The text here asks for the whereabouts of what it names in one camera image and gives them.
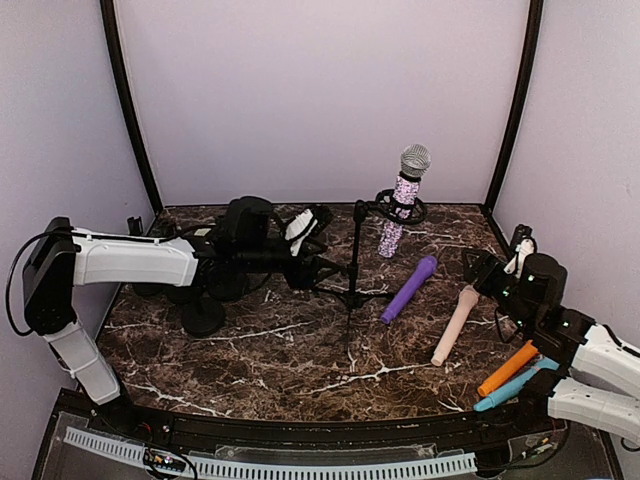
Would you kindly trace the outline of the black round-base blue mic stand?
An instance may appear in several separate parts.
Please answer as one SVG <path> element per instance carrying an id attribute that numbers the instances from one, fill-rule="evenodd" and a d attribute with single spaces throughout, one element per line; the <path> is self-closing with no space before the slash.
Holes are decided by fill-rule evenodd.
<path id="1" fill-rule="evenodd" d="M 164 294 L 171 303 L 185 305 L 197 300 L 201 296 L 202 290 L 198 286 L 177 287 L 166 285 L 164 287 Z"/>

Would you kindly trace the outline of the pink toy microphone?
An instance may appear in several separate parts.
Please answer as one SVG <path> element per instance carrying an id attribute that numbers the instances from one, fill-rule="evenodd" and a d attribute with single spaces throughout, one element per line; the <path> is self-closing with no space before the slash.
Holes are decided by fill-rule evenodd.
<path id="1" fill-rule="evenodd" d="M 460 291 L 456 308 L 431 358 L 434 366 L 439 367 L 444 364 L 478 300 L 479 294 L 471 285 L 465 286 Z"/>

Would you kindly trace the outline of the silver glitter microphone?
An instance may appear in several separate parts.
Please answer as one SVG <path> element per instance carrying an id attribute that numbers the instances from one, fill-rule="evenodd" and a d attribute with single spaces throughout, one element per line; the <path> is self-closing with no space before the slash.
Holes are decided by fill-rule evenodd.
<path id="1" fill-rule="evenodd" d="M 430 164 L 431 156 L 424 145 L 412 144 L 402 151 L 400 171 L 387 209 L 391 219 L 384 222 L 378 246 L 380 256 L 391 258 L 395 255 L 404 227 L 398 220 L 406 220 L 411 216 L 422 177 Z"/>

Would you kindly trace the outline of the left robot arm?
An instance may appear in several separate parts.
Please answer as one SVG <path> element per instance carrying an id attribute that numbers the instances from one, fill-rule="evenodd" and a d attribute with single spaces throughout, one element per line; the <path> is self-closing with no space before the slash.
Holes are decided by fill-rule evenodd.
<path id="1" fill-rule="evenodd" d="M 115 370 L 86 333 L 72 305 L 79 286 L 128 283 L 141 296 L 164 293 L 185 308 L 183 328 L 206 337 L 225 320 L 224 303 L 252 291 L 252 274 L 282 275 L 293 290 L 312 290 L 343 267 L 323 258 L 318 235 L 333 215 L 313 204 L 283 221 L 271 202 L 233 200 L 212 225 L 193 225 L 165 237 L 124 236 L 74 228 L 66 217 L 28 240 L 20 253 L 26 329 L 42 337 L 120 436 L 141 427 L 140 412 L 124 399 Z"/>

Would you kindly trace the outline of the black round-base pink mic stand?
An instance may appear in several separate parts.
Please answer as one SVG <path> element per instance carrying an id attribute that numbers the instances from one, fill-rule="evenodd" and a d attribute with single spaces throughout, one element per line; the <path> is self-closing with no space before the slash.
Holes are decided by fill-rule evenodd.
<path id="1" fill-rule="evenodd" d="M 181 325 L 188 335 L 205 338 L 219 331 L 226 318 L 226 310 L 221 302 L 201 297 L 182 308 Z"/>

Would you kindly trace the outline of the black round-base orange mic stand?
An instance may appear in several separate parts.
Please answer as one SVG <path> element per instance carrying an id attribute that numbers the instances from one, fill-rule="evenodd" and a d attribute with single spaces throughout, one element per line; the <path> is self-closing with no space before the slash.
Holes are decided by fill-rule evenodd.
<path id="1" fill-rule="evenodd" d="M 130 236 L 140 237 L 144 235 L 143 221 L 140 216 L 128 217 L 127 227 Z"/>

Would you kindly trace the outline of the orange toy microphone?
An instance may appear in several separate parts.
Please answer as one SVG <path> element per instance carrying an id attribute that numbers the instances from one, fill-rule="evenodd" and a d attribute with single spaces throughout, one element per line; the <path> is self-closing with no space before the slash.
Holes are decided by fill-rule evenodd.
<path id="1" fill-rule="evenodd" d="M 530 360 L 538 355 L 538 349 L 528 340 L 514 355 L 512 355 L 501 367 L 494 371 L 477 388 L 481 397 L 487 397 L 506 383 L 519 372 Z"/>

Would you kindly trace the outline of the blue toy microphone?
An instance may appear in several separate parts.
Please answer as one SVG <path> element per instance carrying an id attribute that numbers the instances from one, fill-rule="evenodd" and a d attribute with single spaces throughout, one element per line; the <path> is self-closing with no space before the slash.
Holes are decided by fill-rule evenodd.
<path id="1" fill-rule="evenodd" d="M 557 370 L 558 367 L 559 364 L 554 360 L 546 357 L 542 358 L 524 373 L 508 381 L 506 384 L 490 393 L 487 397 L 477 402 L 473 406 L 473 410 L 476 412 L 487 411 L 515 398 L 520 393 L 524 385 L 532 379 L 536 373 L 544 369 Z"/>

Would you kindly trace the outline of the black round-base purple mic stand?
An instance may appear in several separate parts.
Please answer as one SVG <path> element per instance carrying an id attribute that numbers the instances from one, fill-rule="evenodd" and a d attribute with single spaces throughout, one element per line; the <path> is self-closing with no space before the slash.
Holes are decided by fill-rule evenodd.
<path id="1" fill-rule="evenodd" d="M 237 301 L 249 290 L 249 278 L 245 273 L 213 274 L 206 287 L 207 294 L 221 302 Z"/>

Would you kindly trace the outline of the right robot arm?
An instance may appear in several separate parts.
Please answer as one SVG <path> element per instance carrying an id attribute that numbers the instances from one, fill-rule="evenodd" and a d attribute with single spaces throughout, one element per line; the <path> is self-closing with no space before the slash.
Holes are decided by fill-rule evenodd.
<path id="1" fill-rule="evenodd" d="M 462 254 L 464 279 L 494 300 L 540 354 L 557 363 L 533 375 L 518 394 L 510 424 L 534 432 L 548 417 L 639 441 L 639 350 L 578 310 L 562 306 L 567 270 L 531 253 L 512 264 L 485 250 Z"/>

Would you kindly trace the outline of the purple toy microphone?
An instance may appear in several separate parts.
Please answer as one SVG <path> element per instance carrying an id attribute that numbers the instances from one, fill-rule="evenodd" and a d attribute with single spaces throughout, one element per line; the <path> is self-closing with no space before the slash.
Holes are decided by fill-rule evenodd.
<path id="1" fill-rule="evenodd" d="M 421 286 L 434 274 L 437 266 L 438 260 L 434 256 L 426 256 L 418 262 L 414 272 L 381 314 L 380 320 L 383 324 L 391 324 Z"/>

